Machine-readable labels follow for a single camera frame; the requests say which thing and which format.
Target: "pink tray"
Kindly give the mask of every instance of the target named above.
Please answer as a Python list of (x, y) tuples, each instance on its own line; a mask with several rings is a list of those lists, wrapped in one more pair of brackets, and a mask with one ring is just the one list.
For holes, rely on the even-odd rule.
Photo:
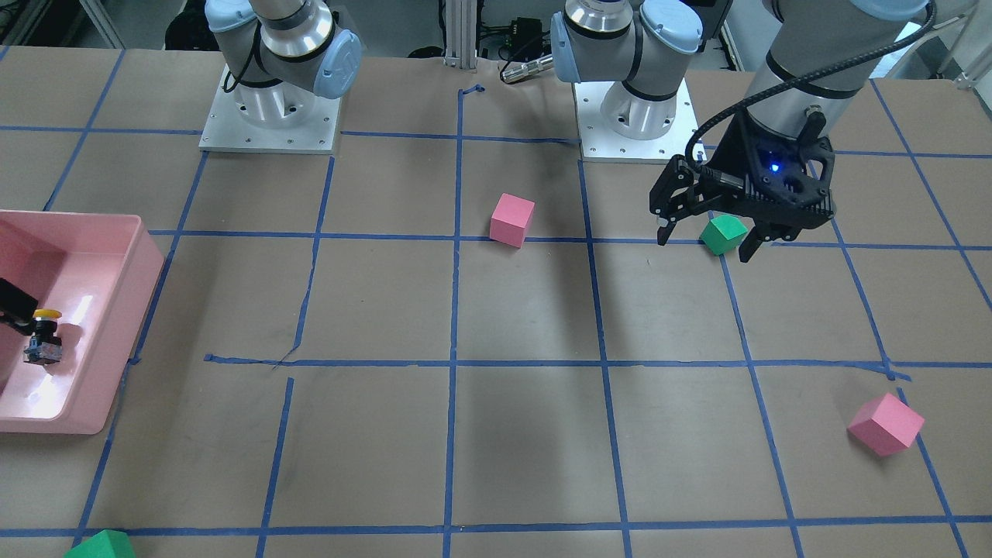
[(62, 312), (62, 362), (26, 364), (28, 338), (0, 327), (0, 432), (103, 429), (162, 253), (141, 219), (0, 210), (0, 277)]

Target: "black cable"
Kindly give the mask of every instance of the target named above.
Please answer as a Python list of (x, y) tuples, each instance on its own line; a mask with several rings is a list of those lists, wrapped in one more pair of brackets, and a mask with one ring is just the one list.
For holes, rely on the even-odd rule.
[(262, 22), (258, 22), (256, 23), (255, 26), (255, 37), (251, 41), (251, 51), (248, 52), (248, 59), (245, 61), (244, 67), (241, 68), (241, 71), (238, 73), (238, 76), (234, 78), (234, 84), (230, 86), (228, 86), (227, 83), (230, 81), (231, 77), (233, 76), (233, 73), (231, 73), (231, 70), (228, 69), (227, 75), (224, 76), (224, 83), (220, 87), (221, 90), (223, 90), (225, 93), (229, 93), (233, 91), (235, 88), (237, 88), (239, 84), (241, 84), (241, 79), (243, 79), (245, 73), (248, 72), (248, 67), (251, 66), (251, 61), (257, 59), (261, 54), (259, 52), (259, 45), (261, 44), (261, 42), (262, 42)]
[(527, 43), (524, 43), (523, 45), (521, 45), (520, 48), (518, 48), (516, 51), (514, 51), (513, 53), (511, 53), (510, 56), (508, 56), (506, 59), (504, 59), (504, 60), (506, 60), (506, 64), (504, 64), (503, 67), (500, 68), (500, 70), (499, 70), (499, 80), (502, 81), (502, 82), (504, 82), (504, 83), (506, 83), (506, 79), (503, 79), (503, 72), (506, 71), (506, 69), (510, 67), (510, 62), (513, 61), (513, 58), (515, 58), (519, 53), (522, 53), (524, 51), (524, 49), (526, 49), (527, 47), (529, 47), (530, 45), (532, 45), (534, 43), (534, 41), (537, 41), (538, 39), (541, 39), (542, 40), (544, 37), (547, 37), (551, 33), (552, 33), (551, 31), (545, 31), (545, 32), (541, 33), (540, 35), (536, 35), (535, 37), (532, 37), (530, 41), (528, 41)]
[(845, 61), (841, 61), (836, 64), (823, 67), (819, 70), (813, 70), (804, 75), (800, 75), (799, 77), (793, 77), (788, 81), (779, 83), (774, 87), (769, 87), (764, 91), (759, 91), (741, 101), (738, 101), (728, 106), (727, 108), (724, 108), (720, 112), (716, 113), (716, 115), (714, 115), (712, 118), (706, 120), (701, 126), (699, 126), (698, 129), (696, 129), (695, 133), (692, 134), (692, 137), (689, 138), (688, 143), (685, 144), (685, 162), (694, 172), (701, 173), (702, 165), (700, 165), (695, 160), (695, 158), (692, 157), (692, 151), (695, 149), (696, 142), (702, 139), (702, 136), (709, 130), (713, 129), (714, 126), (716, 126), (723, 120), (726, 120), (728, 117), (736, 114), (738, 111), (743, 110), (753, 104), (759, 103), (770, 97), (773, 97), (779, 93), (788, 91), (789, 89), (794, 89), (799, 85), (810, 83), (811, 81), (816, 81), (817, 79), (827, 77), (828, 75), (833, 75), (835, 73), (838, 73), (839, 71), (848, 70), (854, 68), (855, 66), (862, 65), (866, 62), (871, 62), (873, 60), (880, 59), (885, 55), (894, 53), (895, 51), (908, 47), (912, 43), (915, 43), (917, 39), (919, 39), (927, 32), (929, 32), (930, 29), (933, 28), (933, 25), (935, 23), (936, 23), (936, 6), (933, 0), (930, 0), (930, 2), (927, 4), (927, 20), (924, 22), (924, 25), (920, 27), (915, 33), (909, 35), (906, 39), (893, 43), (888, 47), (881, 47), (879, 49), (875, 49), (874, 51), (869, 51), (862, 55), (851, 57)]

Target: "black component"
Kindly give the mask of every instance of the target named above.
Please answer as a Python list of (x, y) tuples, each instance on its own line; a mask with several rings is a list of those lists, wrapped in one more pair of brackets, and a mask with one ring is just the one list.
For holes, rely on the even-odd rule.
[(36, 319), (35, 332), (28, 348), (24, 349), (24, 362), (46, 366), (62, 361), (62, 339), (56, 337), (59, 323), (55, 320)]
[(727, 118), (729, 118), (729, 117), (737, 114), (741, 110), (743, 110), (743, 109), (745, 109), (745, 108), (747, 108), (747, 107), (749, 107), (749, 106), (751, 106), (753, 104), (759, 103), (759, 102), (761, 102), (761, 101), (763, 101), (763, 100), (765, 100), (767, 98), (771, 98), (771, 97), (773, 97), (773, 96), (775, 96), (775, 95), (777, 95), (779, 93), (788, 91), (789, 89), (792, 89), (792, 88), (795, 88), (795, 87), (799, 87), (800, 85), (803, 85), (803, 84), (806, 84), (806, 83), (811, 83), (811, 82), (816, 81), (816, 80), (818, 80), (818, 79), (820, 79), (822, 77), (827, 77), (828, 75), (834, 75), (835, 73), (838, 73), (839, 71), (844, 71), (844, 70), (847, 70), (847, 69), (850, 69), (850, 68), (854, 68), (855, 66), (862, 65), (862, 64), (864, 64), (866, 62), (869, 62), (869, 61), (880, 59), (880, 58), (884, 57), (885, 55), (888, 55), (890, 53), (894, 53), (895, 51), (897, 51), (899, 49), (903, 49), (905, 47), (908, 47), (912, 43), (915, 43), (917, 41), (917, 39), (919, 39), (920, 37), (922, 37), (926, 33), (929, 33), (930, 30), (933, 29), (933, 25), (936, 23), (936, 6), (934, 5), (933, 1), (934, 0), (930, 0), (929, 3), (927, 4), (927, 20), (924, 22), (923, 26), (920, 27), (919, 29), (917, 29), (914, 33), (912, 33), (911, 35), (909, 35), (907, 38), (903, 39), (902, 41), (897, 41), (897, 42), (893, 43), (892, 45), (889, 45), (888, 47), (882, 47), (880, 49), (875, 49), (873, 51), (869, 51), (869, 52), (864, 53), (862, 55), (858, 55), (856, 57), (851, 57), (851, 58), (849, 58), (849, 59), (847, 59), (845, 61), (838, 62), (837, 64), (826, 66), (826, 67), (823, 67), (823, 68), (821, 68), (819, 70), (814, 70), (814, 71), (811, 71), (809, 73), (805, 73), (803, 75), (800, 75), (799, 77), (796, 77), (796, 78), (793, 78), (793, 79), (789, 79), (789, 80), (787, 80), (785, 82), (782, 82), (782, 83), (779, 83), (778, 85), (775, 85), (774, 87), (769, 87), (769, 88), (765, 89), (764, 91), (759, 91), (757, 93), (754, 93), (753, 95), (751, 95), (751, 96), (749, 96), (747, 98), (744, 98), (744, 99), (742, 99), (742, 100), (740, 100), (740, 101), (738, 101), (738, 102), (736, 102), (736, 103), (734, 103), (734, 104), (732, 104), (732, 105), (724, 108), (723, 110), (717, 112), (709, 120), (706, 120), (705, 122), (703, 122), (702, 125), (699, 126), (696, 129), (696, 131), (692, 134), (692, 137), (690, 137), (688, 139), (688, 141), (685, 142), (685, 156), (688, 158), (688, 164), (692, 167), (692, 169), (694, 171), (700, 172), (700, 166), (698, 164), (696, 164), (696, 162), (691, 159), (691, 157), (692, 157), (692, 150), (695, 148), (696, 142), (698, 142), (700, 139), (702, 139), (702, 136), (706, 132), (708, 132), (709, 130), (713, 129), (714, 126), (716, 126), (717, 124), (719, 124), (723, 120), (725, 120), (725, 119), (727, 119)]
[(27, 5), (27, 0), (20, 0), (14, 2), (13, 4), (7, 4), (6, 6), (0, 7), (0, 13), (7, 14), (7, 24), (0, 28), (0, 45), (7, 40), (10, 36), (10, 32), (14, 30), (14, 26), (17, 25), (18, 20), (21, 19), (21, 14), (25, 12), (24, 7)]
[[(815, 137), (822, 130), (822, 116), (810, 112), (804, 135)], [(651, 212), (669, 222), (658, 231), (659, 244), (668, 241), (678, 221), (709, 210), (754, 219), (755, 226), (739, 251), (743, 262), (763, 242), (795, 240), (803, 229), (817, 228), (833, 218), (833, 160), (827, 137), (805, 143), (784, 138), (741, 111), (699, 174), (685, 157), (676, 155), (655, 182)], [(821, 168), (813, 169), (810, 162)]]
[(702, 40), (709, 41), (720, 34), (720, 26), (727, 18), (732, 0), (682, 0), (702, 20)]
[(219, 51), (203, 11), (205, 0), (189, 0), (166, 29), (167, 51)]
[(510, 61), (530, 62), (545, 55), (544, 41), (541, 37), (541, 20), (533, 18), (517, 18), (510, 23), (510, 36), (506, 40), (507, 50), (510, 51)]
[[(783, 68), (782, 65), (779, 64), (779, 61), (775, 60), (775, 57), (772, 56), (772, 51), (769, 51), (765, 55), (765, 64), (767, 64), (768, 69), (782, 81), (789, 81), (790, 79), (796, 78), (790, 71)], [(861, 87), (853, 90), (837, 91), (834, 89), (827, 89), (826, 87), (820, 87), (814, 83), (800, 83), (796, 85), (796, 89), (802, 91), (803, 93), (809, 93), (810, 95), (823, 97), (825, 99), (849, 99), (858, 94)]]
[(420, 47), (407, 55), (408, 59), (434, 59), (444, 56), (441, 47)]
[(31, 323), (38, 310), (38, 301), (28, 293), (0, 278), (0, 324), (10, 326), (22, 336), (29, 336), (35, 327)]

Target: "floor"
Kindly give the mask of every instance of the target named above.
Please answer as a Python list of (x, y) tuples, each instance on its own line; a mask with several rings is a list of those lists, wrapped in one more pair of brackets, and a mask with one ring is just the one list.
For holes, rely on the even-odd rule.
[[(0, 206), (135, 213), (167, 254), (107, 428), (0, 436), (0, 556), (992, 555), (972, 93), (867, 85), (837, 219), (744, 265), (704, 217), (655, 245), (659, 167), (579, 161), (551, 75), (368, 59), (336, 157), (202, 154), (221, 68), (0, 50)], [(749, 79), (691, 72), (697, 116)], [(927, 424), (883, 460), (845, 428), (886, 392)]]

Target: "mounting plate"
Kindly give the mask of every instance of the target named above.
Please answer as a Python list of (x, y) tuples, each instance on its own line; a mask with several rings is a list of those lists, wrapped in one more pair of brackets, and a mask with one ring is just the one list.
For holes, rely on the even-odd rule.
[[(695, 112), (688, 96), (685, 81), (679, 86), (679, 109), (669, 133), (656, 140), (635, 140), (614, 132), (599, 113), (599, 105), (610, 90), (613, 81), (588, 81), (576, 83), (575, 112), (578, 116), (578, 135), (582, 140), (582, 160), (600, 163), (668, 163), (675, 154), (685, 150), (685, 143), (696, 129)], [(706, 152), (697, 144), (696, 153)]]
[[(227, 67), (224, 67), (221, 76), (226, 74)], [(262, 128), (244, 118), (233, 94), (225, 93), (218, 84), (199, 138), (199, 149), (228, 153), (333, 155), (341, 99), (314, 95), (312, 102), (313, 107), (306, 115), (301, 114), (298, 125)]]

